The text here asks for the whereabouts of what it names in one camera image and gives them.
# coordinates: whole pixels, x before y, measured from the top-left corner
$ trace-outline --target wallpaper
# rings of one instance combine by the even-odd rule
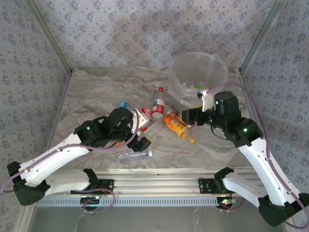
[[[239,66],[272,0],[36,0],[72,68],[168,66],[217,53]]]
[[[67,75],[22,0],[0,1],[0,184],[6,165],[41,154]],[[14,194],[0,196],[0,231],[13,231],[20,209]]]
[[[309,192],[308,25],[309,2],[288,1],[246,73],[271,133],[272,153],[302,192]]]

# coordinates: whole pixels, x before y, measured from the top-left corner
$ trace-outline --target wall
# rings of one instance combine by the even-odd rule
[[[68,75],[40,34],[22,0],[0,1],[0,183],[6,165],[41,154]],[[0,231],[11,232],[21,207],[0,196]]]
[[[272,0],[36,0],[72,67],[167,66],[189,51],[239,66]]]
[[[270,130],[271,151],[303,192],[309,189],[308,25],[309,2],[288,1],[246,73]]]

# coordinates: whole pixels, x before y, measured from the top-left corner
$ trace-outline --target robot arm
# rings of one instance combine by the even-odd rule
[[[203,107],[182,111],[182,120],[190,125],[195,122],[198,126],[204,124],[211,128],[220,128],[225,137],[237,147],[248,159],[264,184],[263,187],[254,186],[234,172],[225,168],[215,174],[218,189],[236,192],[255,205],[261,216],[272,226],[277,226],[301,210],[290,192],[279,181],[271,169],[272,163],[279,176],[288,185],[304,206],[309,205],[309,194],[300,191],[284,174],[274,157],[270,153],[267,158],[266,141],[258,125],[248,118],[241,117],[238,99],[232,92],[220,92],[214,96],[215,108],[207,105],[209,98],[206,91],[197,95],[203,100]]]
[[[128,141],[127,146],[134,151],[147,149],[151,142],[146,138],[138,140],[135,135],[131,140],[136,130],[137,113],[141,128],[149,119],[138,110],[132,113],[120,107],[114,109],[108,117],[84,122],[66,139],[37,158],[21,164],[15,161],[10,163],[10,176],[22,172],[13,179],[14,192],[20,203],[30,205],[57,192],[95,189],[98,179],[92,169],[74,170],[65,175],[53,174],[71,160],[91,152],[90,148],[105,147],[108,142]]]

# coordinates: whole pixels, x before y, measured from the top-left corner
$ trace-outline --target plastic bag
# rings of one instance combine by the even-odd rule
[[[177,57],[169,67],[168,93],[181,104],[193,108],[202,104],[197,93],[226,83],[227,74],[227,66],[218,55],[186,53]]]

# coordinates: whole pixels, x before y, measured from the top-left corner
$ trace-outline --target table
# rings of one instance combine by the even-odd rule
[[[229,73],[229,81],[237,81]],[[149,107],[153,92],[168,86],[168,67],[108,67],[74,69],[56,126],[53,146],[66,138],[86,120],[107,116],[119,102],[133,107]],[[242,90],[227,87],[239,100],[242,115],[249,117]],[[230,141],[214,136],[207,125],[192,129],[197,141],[190,144],[168,128],[151,145],[153,156],[147,160],[119,163],[114,152],[91,152],[79,157],[67,169],[161,169],[161,168],[245,168],[250,163]]]

